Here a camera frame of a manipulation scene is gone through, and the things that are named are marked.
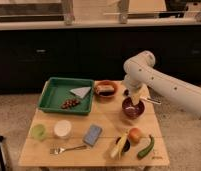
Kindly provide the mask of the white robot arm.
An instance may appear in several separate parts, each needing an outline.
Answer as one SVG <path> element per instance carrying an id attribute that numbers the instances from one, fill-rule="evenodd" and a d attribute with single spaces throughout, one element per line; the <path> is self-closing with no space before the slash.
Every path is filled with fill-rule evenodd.
<path id="1" fill-rule="evenodd" d="M 143 51 L 124 62 L 126 73 L 122 83 L 129 90 L 134 104 L 139 102 L 143 84 L 181 105 L 201 121 L 201 87 L 184 82 L 154 69 L 155 56 Z"/>

